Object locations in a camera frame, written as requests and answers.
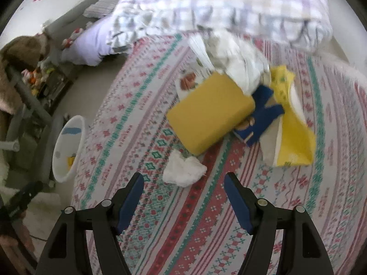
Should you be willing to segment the yellow kraft paper bag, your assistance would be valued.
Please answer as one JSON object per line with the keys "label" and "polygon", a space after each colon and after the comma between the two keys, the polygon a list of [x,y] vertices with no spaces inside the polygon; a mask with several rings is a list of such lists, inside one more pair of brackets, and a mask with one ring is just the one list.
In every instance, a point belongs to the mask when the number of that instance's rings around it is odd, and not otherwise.
{"label": "yellow kraft paper bag", "polygon": [[70,157],[67,157],[67,166],[68,166],[68,169],[71,170],[72,166],[73,166],[73,163],[74,163],[74,160],[76,158],[76,155],[73,154],[72,156]]}

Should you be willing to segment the yellow white plastic bag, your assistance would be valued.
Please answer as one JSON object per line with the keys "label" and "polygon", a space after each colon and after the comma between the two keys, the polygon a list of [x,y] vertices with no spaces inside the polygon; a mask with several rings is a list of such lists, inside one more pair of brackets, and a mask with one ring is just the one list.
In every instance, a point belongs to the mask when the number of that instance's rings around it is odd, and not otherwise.
{"label": "yellow white plastic bag", "polygon": [[316,137],[308,127],[295,86],[295,74],[286,66],[271,68],[273,96],[267,106],[281,105],[277,117],[260,137],[262,159],[269,166],[311,165]]}

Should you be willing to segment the white tissue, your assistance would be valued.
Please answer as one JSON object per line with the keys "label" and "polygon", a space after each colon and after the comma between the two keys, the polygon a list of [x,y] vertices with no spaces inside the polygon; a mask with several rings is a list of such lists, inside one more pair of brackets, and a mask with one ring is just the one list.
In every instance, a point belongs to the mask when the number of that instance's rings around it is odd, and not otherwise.
{"label": "white tissue", "polygon": [[185,158],[180,151],[172,150],[162,180],[167,184],[185,188],[198,182],[206,171],[207,167],[196,157]]}

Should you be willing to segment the blue cookie box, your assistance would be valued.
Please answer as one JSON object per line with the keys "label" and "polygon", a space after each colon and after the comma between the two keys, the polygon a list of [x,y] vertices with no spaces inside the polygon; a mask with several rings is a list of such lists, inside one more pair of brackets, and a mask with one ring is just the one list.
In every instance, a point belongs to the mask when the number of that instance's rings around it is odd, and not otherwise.
{"label": "blue cookie box", "polygon": [[274,91],[271,88],[259,85],[252,94],[253,100],[255,101],[255,110],[233,129],[233,133],[246,146],[255,144],[271,123],[284,114],[284,109],[281,104],[266,105],[273,95]]}

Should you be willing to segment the yellow cardboard box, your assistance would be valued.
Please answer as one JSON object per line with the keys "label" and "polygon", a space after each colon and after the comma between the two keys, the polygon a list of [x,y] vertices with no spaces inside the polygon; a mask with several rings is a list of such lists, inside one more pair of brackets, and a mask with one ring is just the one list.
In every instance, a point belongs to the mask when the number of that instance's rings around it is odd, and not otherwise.
{"label": "yellow cardboard box", "polygon": [[213,73],[167,112],[167,120],[182,145],[198,156],[254,110],[252,96],[229,76]]}

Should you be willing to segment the white snack wrapper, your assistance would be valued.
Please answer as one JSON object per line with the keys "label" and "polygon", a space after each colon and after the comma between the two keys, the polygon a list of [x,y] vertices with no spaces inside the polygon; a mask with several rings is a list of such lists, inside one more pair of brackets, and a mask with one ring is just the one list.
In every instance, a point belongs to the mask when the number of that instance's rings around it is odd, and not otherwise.
{"label": "white snack wrapper", "polygon": [[181,68],[175,80],[175,88],[179,100],[185,99],[193,90],[202,84],[211,75],[211,71],[199,59],[189,63],[186,68]]}

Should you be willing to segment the white paper wrap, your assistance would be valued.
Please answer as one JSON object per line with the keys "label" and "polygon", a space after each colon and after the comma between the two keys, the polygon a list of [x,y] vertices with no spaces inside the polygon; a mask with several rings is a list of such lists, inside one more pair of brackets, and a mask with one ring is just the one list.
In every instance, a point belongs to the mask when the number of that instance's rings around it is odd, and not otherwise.
{"label": "white paper wrap", "polygon": [[229,76],[245,95],[271,85],[269,61],[249,40],[222,29],[189,36],[189,46],[205,68]]}

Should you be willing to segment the patterned red green bedspread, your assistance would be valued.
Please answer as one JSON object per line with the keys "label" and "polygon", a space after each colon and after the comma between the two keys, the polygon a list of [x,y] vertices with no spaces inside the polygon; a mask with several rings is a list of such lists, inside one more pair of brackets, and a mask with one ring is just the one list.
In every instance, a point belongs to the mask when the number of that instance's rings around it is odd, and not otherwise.
{"label": "patterned red green bedspread", "polygon": [[72,205],[94,207],[144,177],[129,228],[118,238],[133,274],[236,274],[251,240],[223,189],[225,174],[277,207],[302,205],[321,235],[336,274],[350,274],[366,240],[366,76],[327,55],[309,56],[272,42],[255,45],[286,65],[317,139],[310,166],[272,167],[259,145],[227,135],[200,157],[207,172],[185,189],[165,184],[172,150],[182,145],[167,111],[175,80],[193,60],[187,36],[139,40],[90,126]]}

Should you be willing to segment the grey rolling chair base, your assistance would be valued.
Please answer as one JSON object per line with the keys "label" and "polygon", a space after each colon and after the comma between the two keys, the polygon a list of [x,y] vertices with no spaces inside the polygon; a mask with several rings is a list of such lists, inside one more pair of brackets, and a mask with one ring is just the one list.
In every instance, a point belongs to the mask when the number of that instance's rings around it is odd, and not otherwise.
{"label": "grey rolling chair base", "polygon": [[51,187],[52,157],[57,138],[64,126],[64,117],[52,117],[23,83],[21,74],[9,69],[11,84],[22,97],[22,105],[12,116],[1,142],[9,163],[7,187],[20,189],[29,182],[41,181]]}

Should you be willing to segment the shelf with plush toys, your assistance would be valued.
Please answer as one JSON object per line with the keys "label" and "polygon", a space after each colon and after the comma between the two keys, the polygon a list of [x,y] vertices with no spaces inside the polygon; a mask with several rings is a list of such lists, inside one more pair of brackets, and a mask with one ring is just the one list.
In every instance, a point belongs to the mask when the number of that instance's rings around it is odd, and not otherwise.
{"label": "shelf with plush toys", "polygon": [[30,89],[44,109],[52,115],[73,82],[49,59],[40,61],[35,70],[21,72],[23,83]]}

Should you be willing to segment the lavender bed sheet mattress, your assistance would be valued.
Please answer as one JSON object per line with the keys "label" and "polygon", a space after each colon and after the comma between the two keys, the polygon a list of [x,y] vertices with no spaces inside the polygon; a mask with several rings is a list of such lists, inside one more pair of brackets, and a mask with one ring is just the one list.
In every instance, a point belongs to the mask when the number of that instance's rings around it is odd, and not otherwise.
{"label": "lavender bed sheet mattress", "polygon": [[112,25],[111,14],[92,23],[70,47],[61,52],[60,61],[74,65],[98,66],[104,57],[127,51],[127,47],[114,48],[107,43]]}

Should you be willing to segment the red white plush toy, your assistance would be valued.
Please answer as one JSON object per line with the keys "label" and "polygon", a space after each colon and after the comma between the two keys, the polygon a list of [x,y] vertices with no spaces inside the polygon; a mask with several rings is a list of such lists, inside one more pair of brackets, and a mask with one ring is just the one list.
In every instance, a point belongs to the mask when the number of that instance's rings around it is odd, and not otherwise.
{"label": "red white plush toy", "polygon": [[63,49],[65,48],[69,48],[73,43],[74,41],[84,32],[84,29],[83,28],[77,28],[75,29],[72,34],[63,40],[63,42],[61,43],[61,47]]}

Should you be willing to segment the grey upholstered headboard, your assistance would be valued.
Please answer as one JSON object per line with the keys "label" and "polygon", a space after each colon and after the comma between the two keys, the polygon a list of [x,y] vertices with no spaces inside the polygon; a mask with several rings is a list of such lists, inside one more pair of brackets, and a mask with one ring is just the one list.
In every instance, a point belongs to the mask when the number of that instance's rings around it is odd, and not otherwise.
{"label": "grey upholstered headboard", "polygon": [[72,6],[66,13],[61,15],[59,18],[51,21],[47,21],[43,26],[42,30],[49,34],[49,36],[56,38],[61,36],[63,33],[67,33],[73,24],[84,19],[83,13],[92,4],[98,0],[78,0],[74,6]]}

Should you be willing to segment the plaid purple white quilt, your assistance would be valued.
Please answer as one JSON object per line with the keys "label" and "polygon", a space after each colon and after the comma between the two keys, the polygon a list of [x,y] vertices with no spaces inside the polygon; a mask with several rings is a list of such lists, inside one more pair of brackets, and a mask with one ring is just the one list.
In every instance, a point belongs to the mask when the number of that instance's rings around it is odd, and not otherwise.
{"label": "plaid purple white quilt", "polygon": [[327,0],[119,0],[106,42],[119,50],[146,36],[217,29],[306,52],[333,35]]}

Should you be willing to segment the striped pillow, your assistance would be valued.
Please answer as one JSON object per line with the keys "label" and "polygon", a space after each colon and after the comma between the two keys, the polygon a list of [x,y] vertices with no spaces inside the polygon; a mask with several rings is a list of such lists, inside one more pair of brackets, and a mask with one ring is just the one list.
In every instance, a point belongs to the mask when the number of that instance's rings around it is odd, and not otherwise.
{"label": "striped pillow", "polygon": [[118,2],[119,0],[98,0],[84,10],[83,16],[102,19],[114,10]]}

